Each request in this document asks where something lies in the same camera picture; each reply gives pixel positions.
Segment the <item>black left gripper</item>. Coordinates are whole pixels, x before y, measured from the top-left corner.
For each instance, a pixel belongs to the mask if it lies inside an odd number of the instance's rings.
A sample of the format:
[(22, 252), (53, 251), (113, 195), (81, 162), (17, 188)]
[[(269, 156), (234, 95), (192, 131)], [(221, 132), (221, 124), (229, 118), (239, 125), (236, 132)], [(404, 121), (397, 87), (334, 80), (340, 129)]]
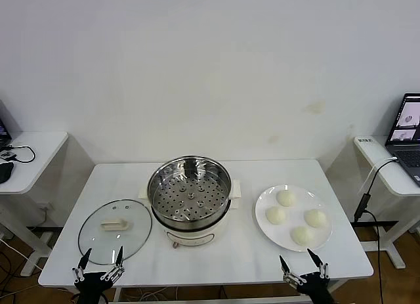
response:
[(113, 286), (125, 272), (123, 267), (123, 246), (120, 247), (114, 266), (105, 272), (84, 273), (89, 262), (92, 249), (89, 248), (81, 257), (76, 267), (72, 268), (75, 287), (79, 293), (74, 295), (77, 304), (109, 303), (104, 292)]

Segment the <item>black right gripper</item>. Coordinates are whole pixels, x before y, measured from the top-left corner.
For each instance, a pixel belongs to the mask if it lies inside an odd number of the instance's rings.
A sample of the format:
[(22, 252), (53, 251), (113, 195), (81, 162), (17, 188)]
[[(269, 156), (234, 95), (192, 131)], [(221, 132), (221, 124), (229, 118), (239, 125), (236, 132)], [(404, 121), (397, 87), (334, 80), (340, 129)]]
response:
[(324, 263), (320, 257), (309, 248), (307, 249), (307, 252), (317, 266), (319, 272), (298, 276), (290, 271), (284, 258), (279, 255), (283, 280), (291, 286), (296, 286), (299, 293), (309, 296), (313, 304), (330, 304), (330, 293), (327, 289), (329, 283), (329, 279), (327, 279), (329, 278), (329, 265), (328, 263)]

